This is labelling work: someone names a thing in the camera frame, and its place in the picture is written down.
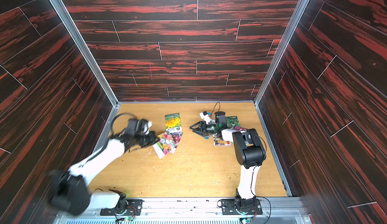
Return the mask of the multicolour flower seed packet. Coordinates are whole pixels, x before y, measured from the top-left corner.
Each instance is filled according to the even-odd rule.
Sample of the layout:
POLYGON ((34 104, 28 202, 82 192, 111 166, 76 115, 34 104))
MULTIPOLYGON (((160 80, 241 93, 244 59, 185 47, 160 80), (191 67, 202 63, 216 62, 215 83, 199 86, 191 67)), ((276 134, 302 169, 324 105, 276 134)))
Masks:
POLYGON ((161 157, 169 153, 175 153, 182 135, 183 132, 165 132, 157 136, 159 141, 156 143, 156 150, 161 150, 161 157))

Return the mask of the pink striped shop seed packet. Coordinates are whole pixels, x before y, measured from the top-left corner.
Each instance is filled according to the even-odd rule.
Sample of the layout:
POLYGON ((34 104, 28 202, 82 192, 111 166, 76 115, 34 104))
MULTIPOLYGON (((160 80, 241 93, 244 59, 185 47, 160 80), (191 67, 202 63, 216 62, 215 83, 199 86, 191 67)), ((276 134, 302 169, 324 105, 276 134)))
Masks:
POLYGON ((232 142, 223 140, 221 138, 213 137, 214 146, 232 146, 232 142))

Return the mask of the yellow marigold seed packet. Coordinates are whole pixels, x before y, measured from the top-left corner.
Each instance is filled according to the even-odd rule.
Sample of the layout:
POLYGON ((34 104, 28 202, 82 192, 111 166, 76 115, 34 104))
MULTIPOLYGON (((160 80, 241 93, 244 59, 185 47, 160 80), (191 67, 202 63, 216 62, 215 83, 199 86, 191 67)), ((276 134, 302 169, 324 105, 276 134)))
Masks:
POLYGON ((165 115, 165 129, 167 132, 182 132, 182 125, 179 113, 165 115))

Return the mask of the pink aster seed packet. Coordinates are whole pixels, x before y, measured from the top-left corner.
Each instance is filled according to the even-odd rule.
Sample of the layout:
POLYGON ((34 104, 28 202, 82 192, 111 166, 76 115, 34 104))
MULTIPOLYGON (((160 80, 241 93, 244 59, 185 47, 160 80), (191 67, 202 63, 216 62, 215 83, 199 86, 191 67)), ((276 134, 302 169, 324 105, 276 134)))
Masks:
POLYGON ((159 157, 159 159, 162 159, 164 156, 166 156, 168 153, 169 153, 169 150, 168 149, 165 149, 163 147, 162 144, 160 144, 159 142, 158 143, 155 143, 153 145, 153 148, 157 154, 157 156, 159 157))

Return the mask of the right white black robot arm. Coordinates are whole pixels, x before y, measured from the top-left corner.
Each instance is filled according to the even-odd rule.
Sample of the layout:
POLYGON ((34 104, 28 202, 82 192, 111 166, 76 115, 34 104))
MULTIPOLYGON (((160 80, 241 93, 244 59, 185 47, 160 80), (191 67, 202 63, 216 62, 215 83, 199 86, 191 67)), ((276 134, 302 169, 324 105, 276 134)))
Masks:
POLYGON ((240 182, 233 200, 226 201, 222 206, 229 210, 235 209, 240 214, 250 210, 260 211, 261 205, 257 198, 255 186, 258 171, 267 157, 263 139, 254 128, 246 129, 239 123, 232 123, 232 117, 218 111, 215 118, 206 111, 200 113, 201 121, 189 128, 196 134, 208 138, 223 140, 234 146, 235 156, 241 166, 240 182))

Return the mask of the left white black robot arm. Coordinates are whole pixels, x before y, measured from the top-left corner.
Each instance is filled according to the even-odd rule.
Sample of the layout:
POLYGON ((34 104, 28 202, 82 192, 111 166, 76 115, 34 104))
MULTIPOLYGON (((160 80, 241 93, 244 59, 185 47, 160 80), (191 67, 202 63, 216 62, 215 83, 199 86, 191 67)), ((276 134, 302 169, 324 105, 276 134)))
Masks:
POLYGON ((117 215, 130 209, 127 197, 117 190, 91 192, 92 180, 114 160, 121 157, 131 147, 149 147, 159 141, 150 128, 152 122, 132 118, 121 132, 112 133, 107 142, 90 156, 73 164, 67 171, 54 170, 48 204, 60 211, 79 216, 85 211, 107 209, 117 215))

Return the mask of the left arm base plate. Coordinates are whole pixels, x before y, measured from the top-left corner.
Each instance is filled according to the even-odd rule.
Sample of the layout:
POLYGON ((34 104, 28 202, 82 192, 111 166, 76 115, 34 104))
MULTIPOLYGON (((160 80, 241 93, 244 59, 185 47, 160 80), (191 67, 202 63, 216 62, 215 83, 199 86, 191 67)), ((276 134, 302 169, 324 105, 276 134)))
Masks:
POLYGON ((133 217, 139 216, 142 211, 144 201, 142 199, 129 199, 125 201, 120 200, 116 207, 107 209, 104 208, 100 211, 100 215, 103 217, 133 217))

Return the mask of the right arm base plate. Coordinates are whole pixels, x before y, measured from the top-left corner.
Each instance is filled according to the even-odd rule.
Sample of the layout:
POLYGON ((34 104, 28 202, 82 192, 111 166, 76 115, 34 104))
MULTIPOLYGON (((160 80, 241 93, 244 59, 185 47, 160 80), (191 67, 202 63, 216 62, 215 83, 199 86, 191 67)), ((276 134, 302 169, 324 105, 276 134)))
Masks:
POLYGON ((251 199, 242 199, 240 197, 221 199, 217 202, 221 208, 222 214, 225 215, 262 215, 262 206, 260 201, 253 197, 251 199))

